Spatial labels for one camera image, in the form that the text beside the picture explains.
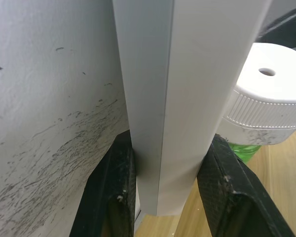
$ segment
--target green liquid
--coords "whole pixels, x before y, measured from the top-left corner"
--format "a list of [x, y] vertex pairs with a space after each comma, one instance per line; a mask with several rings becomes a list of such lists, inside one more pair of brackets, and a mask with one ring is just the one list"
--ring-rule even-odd
[[229, 146], [244, 163], [247, 163], [261, 147], [257, 145], [237, 145], [233, 143], [229, 143]]

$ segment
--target white wall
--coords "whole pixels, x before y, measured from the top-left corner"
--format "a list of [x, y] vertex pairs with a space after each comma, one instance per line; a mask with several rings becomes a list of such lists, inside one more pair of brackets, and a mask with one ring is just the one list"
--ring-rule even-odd
[[128, 129], [111, 2], [0, 0], [0, 236], [68, 236]]

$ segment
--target wooden surface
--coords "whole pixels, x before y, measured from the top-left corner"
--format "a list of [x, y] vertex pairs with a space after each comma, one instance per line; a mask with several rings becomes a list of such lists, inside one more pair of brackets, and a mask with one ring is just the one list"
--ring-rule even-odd
[[[296, 235], [296, 132], [285, 142], [263, 146], [248, 162]], [[195, 182], [181, 216], [145, 216], [135, 237], [211, 237]]]

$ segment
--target cap hole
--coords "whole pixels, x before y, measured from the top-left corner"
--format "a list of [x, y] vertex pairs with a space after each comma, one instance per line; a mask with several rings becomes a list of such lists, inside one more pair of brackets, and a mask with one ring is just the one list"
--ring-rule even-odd
[[269, 77], [272, 77], [275, 75], [275, 71], [269, 68], [260, 68], [259, 72]]

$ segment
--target white bottle cap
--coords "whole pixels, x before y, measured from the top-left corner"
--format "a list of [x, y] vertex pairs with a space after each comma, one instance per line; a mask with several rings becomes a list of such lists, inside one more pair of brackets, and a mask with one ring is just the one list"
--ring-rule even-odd
[[217, 134], [240, 145], [283, 142], [296, 130], [296, 51], [254, 43]]

